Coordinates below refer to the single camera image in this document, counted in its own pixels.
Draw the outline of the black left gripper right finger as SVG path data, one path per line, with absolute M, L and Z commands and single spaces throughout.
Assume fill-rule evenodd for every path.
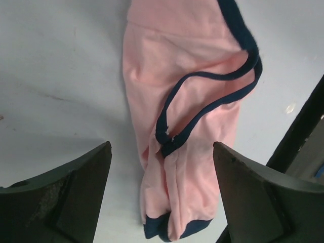
M 231 242 L 323 242 L 323 185 L 273 170 L 214 143 Z

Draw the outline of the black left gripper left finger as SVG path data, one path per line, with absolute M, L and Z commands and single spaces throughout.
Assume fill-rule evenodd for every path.
M 1 242 L 93 242 L 112 159 L 105 142 L 1 188 Z

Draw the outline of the pink underwear navy trim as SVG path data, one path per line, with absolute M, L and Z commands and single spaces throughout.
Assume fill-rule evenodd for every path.
M 147 239 L 195 234 L 216 215 L 213 145 L 233 145 L 240 104 L 262 73 L 235 1 L 132 1 L 123 76 L 144 170 Z

